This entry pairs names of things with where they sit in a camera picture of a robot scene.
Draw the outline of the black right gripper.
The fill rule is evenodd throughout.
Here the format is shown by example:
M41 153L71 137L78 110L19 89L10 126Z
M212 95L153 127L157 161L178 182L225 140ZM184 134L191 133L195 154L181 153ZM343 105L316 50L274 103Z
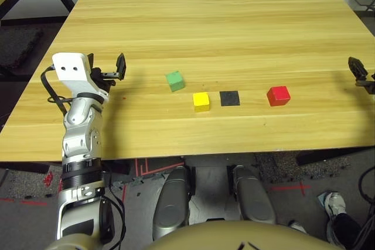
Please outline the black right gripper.
M368 94L374 95L374 81L367 80L368 72L363 63L357 58L349 57L348 66L356 79L356 86L363 87Z

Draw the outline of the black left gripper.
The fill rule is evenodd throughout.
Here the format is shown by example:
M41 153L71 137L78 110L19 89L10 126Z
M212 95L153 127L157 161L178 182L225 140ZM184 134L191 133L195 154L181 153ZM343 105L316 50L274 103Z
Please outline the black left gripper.
M94 54L90 53L87 55L90 67L93 67ZM110 88L116 85L115 79L123 80L126 72L126 61L125 56L121 53L116 62L117 71L116 73L102 73L101 69L96 67L91 69L90 77L94 84L105 92L110 92Z

